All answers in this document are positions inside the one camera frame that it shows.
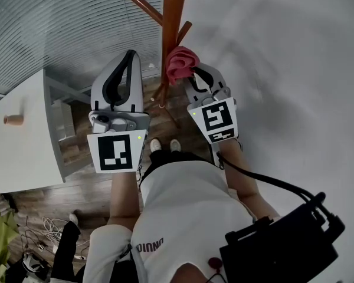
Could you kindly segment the pink cloth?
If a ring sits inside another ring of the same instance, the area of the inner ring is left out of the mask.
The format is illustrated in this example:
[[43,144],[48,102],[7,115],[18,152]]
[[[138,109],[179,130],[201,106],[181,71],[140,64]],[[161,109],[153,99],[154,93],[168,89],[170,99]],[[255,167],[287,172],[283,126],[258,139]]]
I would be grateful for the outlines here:
[[177,46],[166,58],[166,75],[169,83],[188,78],[195,73],[194,68],[200,64],[199,57],[184,46]]

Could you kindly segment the red round button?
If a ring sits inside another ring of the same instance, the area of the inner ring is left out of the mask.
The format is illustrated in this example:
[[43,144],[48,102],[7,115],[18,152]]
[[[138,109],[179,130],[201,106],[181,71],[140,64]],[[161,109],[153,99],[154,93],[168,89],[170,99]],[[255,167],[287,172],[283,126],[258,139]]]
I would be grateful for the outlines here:
[[208,264],[209,266],[215,270],[216,273],[220,273],[221,272],[221,268],[223,266],[223,262],[220,258],[217,257],[212,257],[208,260]]

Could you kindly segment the white and black headset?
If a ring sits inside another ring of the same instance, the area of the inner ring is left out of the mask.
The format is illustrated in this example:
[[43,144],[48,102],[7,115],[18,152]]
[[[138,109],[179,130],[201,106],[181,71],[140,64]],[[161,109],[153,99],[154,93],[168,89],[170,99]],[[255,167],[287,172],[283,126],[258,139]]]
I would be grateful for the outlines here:
[[35,275],[42,281],[50,278],[51,267],[49,263],[32,252],[25,252],[22,258],[22,265],[28,273]]

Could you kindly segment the wooden coat rack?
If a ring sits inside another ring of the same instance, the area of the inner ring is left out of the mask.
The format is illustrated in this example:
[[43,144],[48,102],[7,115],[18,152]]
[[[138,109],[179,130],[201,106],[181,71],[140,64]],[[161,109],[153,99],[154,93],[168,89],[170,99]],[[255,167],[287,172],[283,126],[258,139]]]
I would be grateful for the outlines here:
[[172,117],[166,108],[166,100],[169,92],[169,79],[166,75],[166,57],[174,48],[176,48],[183,40],[192,23],[186,21],[180,26],[182,11],[185,0],[163,0],[163,12],[157,11],[146,0],[131,0],[152,19],[154,19],[162,27],[162,56],[161,56],[161,79],[160,86],[151,97],[152,104],[158,103],[159,107],[153,108],[159,114],[167,116],[175,127],[180,128],[179,123]]

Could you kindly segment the small terracotta vase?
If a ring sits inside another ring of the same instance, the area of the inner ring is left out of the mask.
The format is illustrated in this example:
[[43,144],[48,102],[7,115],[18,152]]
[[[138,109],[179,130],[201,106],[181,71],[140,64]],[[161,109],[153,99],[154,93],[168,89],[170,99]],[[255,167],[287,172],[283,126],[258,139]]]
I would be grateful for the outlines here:
[[4,125],[9,126],[21,126],[24,123],[24,116],[23,115],[5,115],[3,119]]

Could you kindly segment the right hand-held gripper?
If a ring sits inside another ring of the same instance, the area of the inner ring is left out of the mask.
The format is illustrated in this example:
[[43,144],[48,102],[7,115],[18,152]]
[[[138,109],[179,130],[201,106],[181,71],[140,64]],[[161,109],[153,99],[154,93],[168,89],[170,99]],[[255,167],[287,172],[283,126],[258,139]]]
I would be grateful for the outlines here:
[[194,72],[184,78],[187,111],[209,144],[213,164],[219,166],[219,143],[238,137],[237,104],[216,68],[201,62]]

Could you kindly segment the person's left forearm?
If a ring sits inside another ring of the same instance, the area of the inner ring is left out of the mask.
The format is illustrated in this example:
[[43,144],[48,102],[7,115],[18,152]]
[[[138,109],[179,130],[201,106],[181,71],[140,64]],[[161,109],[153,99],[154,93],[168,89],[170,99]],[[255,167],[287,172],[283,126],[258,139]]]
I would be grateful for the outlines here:
[[132,231],[139,216],[136,173],[114,173],[110,192],[110,217],[107,224],[121,225]]

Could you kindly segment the white drawer unit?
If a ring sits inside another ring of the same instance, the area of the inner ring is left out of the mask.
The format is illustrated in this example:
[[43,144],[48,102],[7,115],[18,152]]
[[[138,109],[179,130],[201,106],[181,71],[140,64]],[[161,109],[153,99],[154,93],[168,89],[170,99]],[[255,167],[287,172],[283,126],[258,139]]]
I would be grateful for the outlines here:
[[71,106],[61,100],[56,100],[51,107],[58,140],[62,141],[74,137],[76,131]]

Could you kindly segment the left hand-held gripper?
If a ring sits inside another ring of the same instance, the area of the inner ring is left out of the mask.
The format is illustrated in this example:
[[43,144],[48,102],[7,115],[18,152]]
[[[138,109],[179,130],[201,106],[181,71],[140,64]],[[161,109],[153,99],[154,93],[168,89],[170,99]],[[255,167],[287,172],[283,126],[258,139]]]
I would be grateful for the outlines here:
[[92,84],[90,97],[92,134],[87,140],[95,171],[137,171],[150,125],[150,116],[140,113],[143,85],[137,52],[127,50],[112,59]]

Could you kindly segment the person's right forearm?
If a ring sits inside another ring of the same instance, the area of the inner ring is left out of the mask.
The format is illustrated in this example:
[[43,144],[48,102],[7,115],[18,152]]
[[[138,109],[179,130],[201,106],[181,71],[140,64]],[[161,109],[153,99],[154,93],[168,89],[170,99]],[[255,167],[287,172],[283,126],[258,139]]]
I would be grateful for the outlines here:
[[[229,139],[219,143],[219,153],[231,164],[250,171],[243,156],[241,146],[236,139]],[[248,177],[228,164],[224,164],[227,185],[237,192],[239,200],[251,211],[256,219],[268,216],[279,217],[277,211],[262,197],[255,179]]]

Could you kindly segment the slatted window blinds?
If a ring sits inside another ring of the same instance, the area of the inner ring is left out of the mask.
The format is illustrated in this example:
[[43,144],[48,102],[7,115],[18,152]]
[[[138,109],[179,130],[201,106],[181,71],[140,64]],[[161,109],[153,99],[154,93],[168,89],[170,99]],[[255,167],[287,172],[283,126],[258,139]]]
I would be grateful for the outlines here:
[[42,69],[84,89],[131,49],[144,74],[158,73],[160,26],[131,0],[0,0],[0,98]]

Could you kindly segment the white table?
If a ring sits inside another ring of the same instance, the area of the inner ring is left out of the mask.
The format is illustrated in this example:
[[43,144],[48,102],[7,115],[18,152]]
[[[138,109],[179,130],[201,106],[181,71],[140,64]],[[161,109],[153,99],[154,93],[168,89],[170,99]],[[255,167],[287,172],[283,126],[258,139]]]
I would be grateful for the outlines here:
[[[18,114],[23,125],[4,125],[5,115]],[[0,100],[0,193],[63,184],[63,170],[50,87],[40,70]]]

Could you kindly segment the white T-shirt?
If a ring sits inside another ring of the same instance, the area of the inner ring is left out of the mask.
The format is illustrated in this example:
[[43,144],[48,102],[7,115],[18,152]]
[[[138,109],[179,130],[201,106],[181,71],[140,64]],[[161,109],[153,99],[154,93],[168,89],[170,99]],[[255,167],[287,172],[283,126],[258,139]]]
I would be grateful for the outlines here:
[[208,261],[219,256],[225,235],[256,221],[207,162],[161,166],[141,191],[144,207],[137,219],[116,217],[91,234],[83,283],[130,283],[128,275],[113,273],[121,262],[134,262],[133,275],[147,283],[170,283],[184,265],[212,278]]

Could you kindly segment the black chest-mounted box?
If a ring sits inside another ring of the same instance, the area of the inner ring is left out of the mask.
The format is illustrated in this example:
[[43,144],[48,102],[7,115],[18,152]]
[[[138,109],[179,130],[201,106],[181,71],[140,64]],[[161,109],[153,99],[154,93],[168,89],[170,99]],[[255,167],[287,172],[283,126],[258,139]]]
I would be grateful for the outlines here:
[[337,258],[341,219],[320,192],[277,221],[262,218],[225,235],[220,248],[226,283],[308,283]]

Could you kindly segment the black trousers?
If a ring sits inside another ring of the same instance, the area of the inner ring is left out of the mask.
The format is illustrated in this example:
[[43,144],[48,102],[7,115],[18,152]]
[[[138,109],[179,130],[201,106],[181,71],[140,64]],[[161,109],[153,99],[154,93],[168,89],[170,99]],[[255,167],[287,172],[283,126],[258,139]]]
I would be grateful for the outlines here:
[[145,171],[139,189],[170,185],[182,179],[205,177],[214,165],[190,152],[158,150],[150,155],[151,164]]

